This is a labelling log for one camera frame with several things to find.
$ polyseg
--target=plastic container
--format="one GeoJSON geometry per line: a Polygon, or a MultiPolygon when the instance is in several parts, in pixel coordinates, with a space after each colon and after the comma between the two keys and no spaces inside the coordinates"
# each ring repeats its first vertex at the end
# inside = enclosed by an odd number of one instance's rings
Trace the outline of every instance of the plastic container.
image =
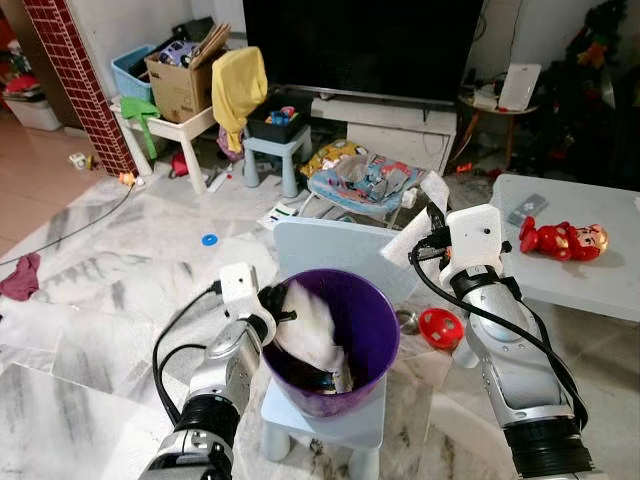
{"type": "Polygon", "coordinates": [[[151,83],[143,82],[129,75],[129,67],[146,57],[154,48],[156,48],[154,45],[145,45],[111,61],[111,69],[116,77],[116,88],[120,95],[137,97],[153,103],[151,83]]]}
{"type": "Polygon", "coordinates": [[[247,128],[252,137],[261,138],[276,143],[289,143],[291,139],[304,127],[311,115],[311,102],[307,97],[297,95],[273,94],[247,117],[247,128]],[[282,107],[294,107],[298,116],[288,125],[280,126],[265,122],[273,110],[282,107]]]}
{"type": "Polygon", "coordinates": [[[279,373],[286,365],[275,346],[267,345],[263,358],[282,391],[303,414],[343,415],[363,403],[396,357],[400,330],[393,306],[372,283],[353,273],[308,270],[294,275],[286,283],[294,280],[329,305],[336,327],[335,341],[349,355],[354,389],[335,395],[301,389],[279,373]]]}
{"type": "Polygon", "coordinates": [[[25,127],[51,131],[57,130],[62,126],[46,100],[40,100],[39,102],[5,100],[5,102],[25,127]]]}

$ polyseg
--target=marble floor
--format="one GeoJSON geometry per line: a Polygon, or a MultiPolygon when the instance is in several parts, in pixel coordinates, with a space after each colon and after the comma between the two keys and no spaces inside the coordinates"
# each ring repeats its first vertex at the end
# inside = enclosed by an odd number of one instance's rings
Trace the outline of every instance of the marble floor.
{"type": "MultiPolygon", "coordinates": [[[[28,302],[0,297],[0,478],[137,478],[171,429],[151,378],[157,334],[225,264],[253,264],[260,285],[280,278],[272,233],[256,223],[282,200],[279,177],[247,189],[236,167],[215,194],[195,197],[187,179],[169,180],[167,173],[158,164],[113,215],[43,251],[41,288],[28,302]],[[203,246],[207,233],[220,241],[203,246]]],[[[125,193],[115,180],[101,181],[4,259],[85,225],[125,193]]],[[[474,199],[462,195],[457,204],[474,199]]],[[[12,270],[0,266],[0,278],[12,270]]],[[[424,289],[403,306],[428,305],[445,306],[424,289]]],[[[591,407],[585,441],[594,459],[611,478],[637,478],[637,324],[535,308],[591,407]]],[[[197,304],[161,354],[186,340],[211,339],[219,328],[208,321],[216,309],[215,298],[197,304]]],[[[183,352],[167,365],[167,390],[177,404],[197,362],[197,352],[183,352]]],[[[349,451],[310,438],[296,437],[281,463],[262,458],[259,411],[268,381],[261,365],[234,446],[234,478],[347,478],[349,451]]],[[[478,371],[451,366],[420,337],[403,336],[388,382],[380,478],[515,478],[478,371]]]]}

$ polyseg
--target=red cloth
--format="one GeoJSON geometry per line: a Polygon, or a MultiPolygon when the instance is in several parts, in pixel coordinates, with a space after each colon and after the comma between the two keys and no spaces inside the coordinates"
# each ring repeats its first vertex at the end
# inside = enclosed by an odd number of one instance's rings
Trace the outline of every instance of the red cloth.
{"type": "Polygon", "coordinates": [[[40,288],[38,267],[40,267],[40,255],[37,253],[21,257],[15,272],[0,282],[0,294],[19,302],[29,300],[29,297],[40,288]]]}

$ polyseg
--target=white table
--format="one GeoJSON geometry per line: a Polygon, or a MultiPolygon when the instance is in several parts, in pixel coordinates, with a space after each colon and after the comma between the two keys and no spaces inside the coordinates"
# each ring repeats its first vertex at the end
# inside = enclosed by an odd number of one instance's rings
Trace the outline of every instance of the white table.
{"type": "MultiPolygon", "coordinates": [[[[114,103],[112,103],[109,108],[116,116],[116,120],[120,125],[124,139],[126,140],[127,146],[133,156],[133,161],[136,163],[136,167],[138,167],[138,173],[140,175],[151,175],[151,166],[149,165],[147,157],[132,132],[132,130],[142,131],[142,127],[135,119],[127,120],[122,118],[122,114],[120,113],[120,103],[117,99],[114,99],[114,103]]],[[[147,119],[147,125],[149,126],[149,132],[151,135],[180,142],[184,158],[187,162],[189,177],[191,177],[191,184],[198,195],[205,192],[206,186],[204,179],[202,178],[198,158],[196,157],[196,154],[193,151],[193,146],[191,145],[191,140],[208,128],[212,127],[215,123],[212,107],[203,110],[183,123],[168,122],[167,120],[161,120],[159,118],[147,119]]]]}
{"type": "Polygon", "coordinates": [[[513,251],[503,255],[526,298],[640,322],[640,193],[536,177],[501,175],[491,203],[502,212],[502,235],[513,251]],[[599,223],[609,233],[609,248],[590,262],[559,262],[520,252],[519,227],[506,221],[532,193],[549,205],[536,215],[536,226],[568,221],[575,226],[599,223]]]}

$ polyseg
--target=tv stand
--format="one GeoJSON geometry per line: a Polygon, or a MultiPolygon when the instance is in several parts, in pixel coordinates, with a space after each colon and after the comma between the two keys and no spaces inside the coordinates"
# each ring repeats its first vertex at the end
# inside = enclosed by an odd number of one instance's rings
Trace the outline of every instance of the tv stand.
{"type": "Polygon", "coordinates": [[[456,136],[453,108],[376,103],[373,99],[315,98],[311,116],[347,122],[347,138],[369,151],[440,175],[456,136]]]}

